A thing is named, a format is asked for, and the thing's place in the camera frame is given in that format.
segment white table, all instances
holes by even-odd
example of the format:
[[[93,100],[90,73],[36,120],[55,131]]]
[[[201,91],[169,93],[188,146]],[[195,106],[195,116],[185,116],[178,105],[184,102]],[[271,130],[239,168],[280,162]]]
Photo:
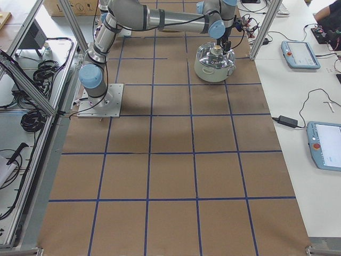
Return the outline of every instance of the white table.
[[[315,23],[311,10],[303,0],[283,0],[283,3],[290,11],[290,17],[275,18],[270,31],[279,31],[290,39],[302,40],[303,27]],[[245,6],[251,10],[259,9],[255,4]],[[258,22],[264,18],[262,14],[250,15]],[[309,42],[316,55],[330,53],[326,45],[317,43],[310,31],[311,27],[306,28],[305,42]],[[291,117],[302,126],[299,110],[308,92],[317,88],[326,90],[332,100],[341,103],[341,84],[334,70],[336,56],[319,59],[319,70],[293,70],[288,67],[280,49],[281,42],[286,39],[280,34],[270,35],[273,42],[261,47],[255,62],[273,117]],[[337,63],[337,67],[341,69],[341,63]],[[306,122],[341,123],[341,107],[334,105],[333,113],[324,101],[328,101],[328,98],[322,91],[310,94],[302,112]],[[341,172],[321,170],[315,166],[305,129],[292,129],[277,123],[275,129],[308,235],[341,237]]]

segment pot handle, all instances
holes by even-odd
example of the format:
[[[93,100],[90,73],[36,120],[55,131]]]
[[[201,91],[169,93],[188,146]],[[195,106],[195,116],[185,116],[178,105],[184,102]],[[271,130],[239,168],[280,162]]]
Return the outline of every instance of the pot handle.
[[[214,70],[209,70],[209,69],[206,69],[206,68],[202,68],[202,72],[204,72],[207,75],[211,75],[211,74],[214,73]]]

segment person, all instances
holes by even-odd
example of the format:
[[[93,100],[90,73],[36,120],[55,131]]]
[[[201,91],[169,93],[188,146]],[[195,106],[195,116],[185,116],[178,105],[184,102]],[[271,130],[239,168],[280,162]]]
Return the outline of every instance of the person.
[[[332,4],[320,10],[314,15],[318,25],[323,31],[336,31],[341,27],[341,0],[336,0]]]

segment keyboard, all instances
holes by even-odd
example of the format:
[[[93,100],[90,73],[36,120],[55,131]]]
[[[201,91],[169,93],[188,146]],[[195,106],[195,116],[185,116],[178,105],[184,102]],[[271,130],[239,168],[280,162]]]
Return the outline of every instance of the keyboard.
[[[277,12],[277,16],[289,16],[290,15],[290,12],[289,10],[284,6],[283,3],[280,4],[279,8],[278,8],[278,12]]]

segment power adapter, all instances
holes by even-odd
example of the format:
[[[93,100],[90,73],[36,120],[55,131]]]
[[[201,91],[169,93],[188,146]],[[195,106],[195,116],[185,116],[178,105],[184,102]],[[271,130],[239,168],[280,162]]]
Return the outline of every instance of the power adapter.
[[[291,128],[296,128],[297,123],[298,123],[297,120],[286,117],[286,116],[273,117],[272,119],[279,124],[282,124]]]
[[[266,37],[264,38],[263,45],[267,45],[269,42],[270,42],[269,39]]]

